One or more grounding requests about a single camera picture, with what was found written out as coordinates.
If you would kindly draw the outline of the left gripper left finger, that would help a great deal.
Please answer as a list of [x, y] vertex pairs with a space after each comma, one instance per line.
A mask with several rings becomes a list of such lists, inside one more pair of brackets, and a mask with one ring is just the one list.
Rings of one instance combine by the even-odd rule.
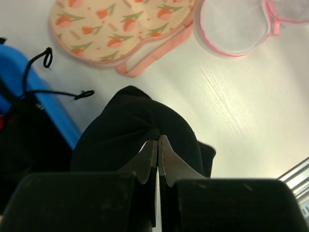
[[157, 141], [116, 172], [26, 176], [0, 222], [3, 232], [150, 232], [156, 226]]

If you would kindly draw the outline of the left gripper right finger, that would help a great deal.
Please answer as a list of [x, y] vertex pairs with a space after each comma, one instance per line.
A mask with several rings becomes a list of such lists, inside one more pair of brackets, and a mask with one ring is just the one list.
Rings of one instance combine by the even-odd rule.
[[210, 179], [158, 142], [164, 232], [306, 232], [288, 186], [276, 179]]

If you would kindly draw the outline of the white mesh laundry bag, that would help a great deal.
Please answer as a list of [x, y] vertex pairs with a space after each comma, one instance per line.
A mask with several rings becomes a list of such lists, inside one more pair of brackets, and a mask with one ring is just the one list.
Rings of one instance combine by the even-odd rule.
[[288, 25], [309, 22], [307, 0], [204, 0], [199, 10], [204, 42], [217, 53], [241, 57]]

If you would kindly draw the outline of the black bra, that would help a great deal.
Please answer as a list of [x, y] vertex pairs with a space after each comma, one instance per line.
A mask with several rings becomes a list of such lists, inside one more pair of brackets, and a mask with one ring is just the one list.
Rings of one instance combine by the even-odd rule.
[[80, 137], [72, 172], [113, 172], [134, 158], [148, 140], [167, 136], [174, 152], [194, 170], [211, 176], [216, 151], [199, 142], [177, 112], [134, 86], [119, 90]]

